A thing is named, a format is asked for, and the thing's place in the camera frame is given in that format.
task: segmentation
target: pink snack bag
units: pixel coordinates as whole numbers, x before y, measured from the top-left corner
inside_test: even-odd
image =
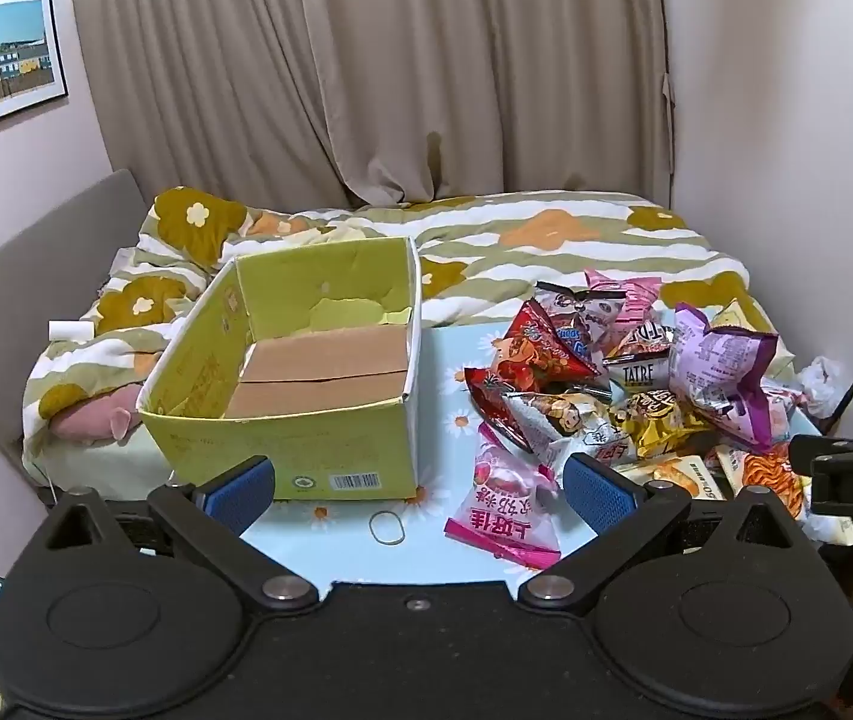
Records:
[[[776,354],[777,338],[733,325],[711,328],[706,314],[679,303],[669,387],[718,428],[767,451],[779,420],[761,379]]]
[[[489,425],[481,425],[479,434],[473,489],[447,519],[444,533],[497,557],[549,568],[559,560],[559,541],[537,490],[556,495],[556,483],[506,450]]]
[[[650,309],[660,296],[663,280],[644,276],[617,281],[614,278],[607,278],[600,271],[586,269],[583,272],[586,274],[586,283],[591,290],[623,290],[626,293],[626,302],[619,316],[616,317],[616,321],[607,330],[607,334],[600,343],[600,348],[606,354],[619,346],[620,341],[626,338],[634,327],[639,327],[649,319]]]

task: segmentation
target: headboard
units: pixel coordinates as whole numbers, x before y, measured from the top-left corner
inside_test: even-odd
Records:
[[[23,389],[49,344],[49,320],[89,309],[148,208],[132,174],[117,170],[0,247],[0,447],[15,460]]]

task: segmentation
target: rubber band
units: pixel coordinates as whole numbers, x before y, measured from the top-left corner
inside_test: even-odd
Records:
[[[389,541],[387,541],[386,539],[380,538],[379,536],[376,535],[376,531],[372,527],[372,522],[377,517],[379,517],[380,514],[392,514],[393,517],[396,518],[396,522],[399,522],[399,533],[401,533],[401,536],[399,538],[392,538],[392,539],[389,539]],[[373,514],[370,514],[370,522],[367,523],[367,525],[369,525],[369,527],[370,527],[370,536],[372,536],[373,540],[377,544],[382,544],[385,547],[394,547],[394,546],[397,546],[398,544],[401,544],[404,541],[406,541],[406,528],[404,528],[404,526],[403,526],[403,520],[400,518],[399,514],[392,511],[391,509],[383,509],[382,512],[374,512]]]

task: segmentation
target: curtain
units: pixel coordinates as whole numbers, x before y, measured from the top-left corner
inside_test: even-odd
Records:
[[[298,211],[669,201],[660,0],[74,0],[114,167]]]

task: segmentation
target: pink plush toy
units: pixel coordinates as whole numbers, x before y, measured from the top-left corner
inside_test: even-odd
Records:
[[[136,410],[140,389],[141,384],[127,384],[77,403],[55,415],[50,420],[50,430],[68,442],[125,439],[141,421]]]

